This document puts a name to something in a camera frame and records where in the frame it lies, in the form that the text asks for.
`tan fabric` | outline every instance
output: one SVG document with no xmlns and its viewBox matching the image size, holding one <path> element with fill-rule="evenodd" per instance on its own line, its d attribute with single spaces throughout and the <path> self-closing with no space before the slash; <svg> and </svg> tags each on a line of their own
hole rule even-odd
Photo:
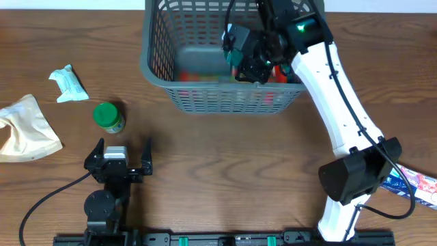
<svg viewBox="0 0 437 246">
<path fill-rule="evenodd" d="M 11 136 L 0 150 L 0 162 L 32 161 L 62 149 L 31 94 L 0 110 L 0 128 L 5 126 L 11 126 Z"/>
</svg>

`gray basket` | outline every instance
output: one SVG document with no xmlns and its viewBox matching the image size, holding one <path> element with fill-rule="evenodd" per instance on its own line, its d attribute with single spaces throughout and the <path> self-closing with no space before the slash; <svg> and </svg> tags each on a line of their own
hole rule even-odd
<svg viewBox="0 0 437 246">
<path fill-rule="evenodd" d="M 293 0 L 301 12 L 306 0 Z M 221 50 L 229 0 L 146 0 L 141 69 L 187 113 L 278 113 L 305 90 L 300 83 L 231 83 Z M 261 29 L 254 0 L 237 0 L 230 23 Z M 175 81 L 179 71 L 219 74 L 218 81 Z"/>
</svg>

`jar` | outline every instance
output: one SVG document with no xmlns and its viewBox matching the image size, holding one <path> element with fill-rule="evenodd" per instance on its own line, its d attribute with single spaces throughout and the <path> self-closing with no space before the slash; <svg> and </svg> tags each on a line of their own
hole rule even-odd
<svg viewBox="0 0 437 246">
<path fill-rule="evenodd" d="M 112 103 L 104 102 L 98 105 L 93 112 L 94 121 L 107 133 L 119 133 L 126 122 L 123 116 Z"/>
</svg>

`wooden table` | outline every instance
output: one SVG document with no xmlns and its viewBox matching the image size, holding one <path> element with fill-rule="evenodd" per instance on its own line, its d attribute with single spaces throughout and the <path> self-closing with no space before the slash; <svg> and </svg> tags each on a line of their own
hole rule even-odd
<svg viewBox="0 0 437 246">
<path fill-rule="evenodd" d="M 328 14 L 356 93 L 402 161 L 437 176 L 437 15 Z M 139 70 L 143 12 L 0 11 L 0 108 L 33 94 L 65 147 L 27 163 L 0 164 L 0 238 L 18 245 L 24 214 L 47 193 L 85 174 L 100 137 L 129 147 L 139 161 L 154 138 L 154 175 L 132 188 L 129 224 L 174 232 L 314 228 L 326 194 L 318 168 L 334 159 L 328 134 L 307 94 L 283 113 L 187 115 Z M 91 100 L 58 104 L 55 69 L 72 64 Z M 93 108 L 117 101 L 126 129 L 106 134 Z M 0 140 L 9 131 L 0 131 Z M 101 185 L 88 178 L 43 203 L 28 220 L 27 245 L 86 227 L 85 198 Z M 408 200 L 379 189 L 369 204 L 404 213 Z M 437 211 L 418 205 L 392 221 L 362 212 L 360 229 L 390 229 L 398 245 L 435 245 Z"/>
</svg>

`green lid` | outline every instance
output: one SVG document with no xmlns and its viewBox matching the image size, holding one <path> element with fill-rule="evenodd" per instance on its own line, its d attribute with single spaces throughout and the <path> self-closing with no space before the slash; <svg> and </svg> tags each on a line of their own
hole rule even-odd
<svg viewBox="0 0 437 246">
<path fill-rule="evenodd" d="M 110 127 L 118 123 L 120 116 L 112 103 L 104 102 L 94 109 L 93 118 L 100 127 Z"/>
</svg>

